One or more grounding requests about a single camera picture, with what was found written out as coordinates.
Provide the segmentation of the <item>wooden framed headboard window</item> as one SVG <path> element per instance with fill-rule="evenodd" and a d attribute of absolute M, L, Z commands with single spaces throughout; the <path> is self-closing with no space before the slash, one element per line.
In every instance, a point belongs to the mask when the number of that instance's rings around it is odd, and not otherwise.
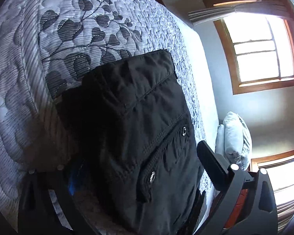
<path fill-rule="evenodd" d="M 277 205 L 294 200 L 294 150 L 281 154 L 254 158 L 251 171 L 266 170 Z"/>

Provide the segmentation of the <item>grey patterned quilted bedspread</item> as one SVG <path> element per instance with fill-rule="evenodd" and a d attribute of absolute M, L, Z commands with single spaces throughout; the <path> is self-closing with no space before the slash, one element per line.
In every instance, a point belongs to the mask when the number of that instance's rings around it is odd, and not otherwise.
<path fill-rule="evenodd" d="M 21 185 L 38 160 L 69 160 L 71 141 L 56 99 L 89 70 L 169 50 L 197 141 L 207 139 L 199 73 L 208 74 L 196 32 L 155 0 L 5 0 L 0 8 L 0 212 L 17 230 Z"/>

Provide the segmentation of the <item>black quilted pants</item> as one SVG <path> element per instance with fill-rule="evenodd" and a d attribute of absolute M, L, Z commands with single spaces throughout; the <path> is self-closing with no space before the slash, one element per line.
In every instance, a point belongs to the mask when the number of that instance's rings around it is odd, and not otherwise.
<path fill-rule="evenodd" d="M 57 104 L 78 177 L 136 234 L 191 234 L 203 167 L 172 56 L 157 50 L 96 67 Z"/>

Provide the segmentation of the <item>light blue bed sheet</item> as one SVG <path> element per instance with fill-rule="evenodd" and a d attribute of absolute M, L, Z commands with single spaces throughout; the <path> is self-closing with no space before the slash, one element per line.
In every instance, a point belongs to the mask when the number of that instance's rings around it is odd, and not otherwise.
<path fill-rule="evenodd" d="M 209 147 L 214 150 L 219 120 L 204 48 L 200 36 L 196 31 L 190 28 L 180 18 L 174 16 L 174 19 L 183 36 L 186 51 L 192 67 L 199 108 L 203 120 L 205 140 Z"/>

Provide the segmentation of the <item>dark red wooden headboard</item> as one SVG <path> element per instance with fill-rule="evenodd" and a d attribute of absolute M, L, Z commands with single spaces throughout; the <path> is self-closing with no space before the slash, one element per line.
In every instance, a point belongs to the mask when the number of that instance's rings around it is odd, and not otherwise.
<path fill-rule="evenodd" d="M 240 191 L 240 195 L 239 195 L 239 197 L 236 201 L 236 204 L 231 212 L 231 215 L 229 216 L 227 222 L 225 223 L 225 226 L 224 226 L 225 229 L 232 227 L 236 223 L 236 221 L 238 220 L 238 217 L 239 217 L 240 212 L 244 206 L 247 195 L 248 195 L 247 189 L 242 189 Z"/>

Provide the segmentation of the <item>folded grey blue duvet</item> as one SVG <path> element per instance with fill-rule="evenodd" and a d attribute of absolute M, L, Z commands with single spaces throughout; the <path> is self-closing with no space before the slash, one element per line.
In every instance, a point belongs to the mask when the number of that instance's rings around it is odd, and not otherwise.
<path fill-rule="evenodd" d="M 228 112 L 218 126 L 215 152 L 221 154 L 230 164 L 237 164 L 247 170 L 251 162 L 252 138 L 241 116 Z"/>

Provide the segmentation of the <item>grey headboard window curtain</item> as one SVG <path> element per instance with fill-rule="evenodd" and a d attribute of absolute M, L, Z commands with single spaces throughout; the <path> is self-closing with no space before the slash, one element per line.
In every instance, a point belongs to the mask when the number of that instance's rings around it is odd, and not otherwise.
<path fill-rule="evenodd" d="M 287 226 L 294 215 L 294 200 L 277 205 L 278 233 Z"/>

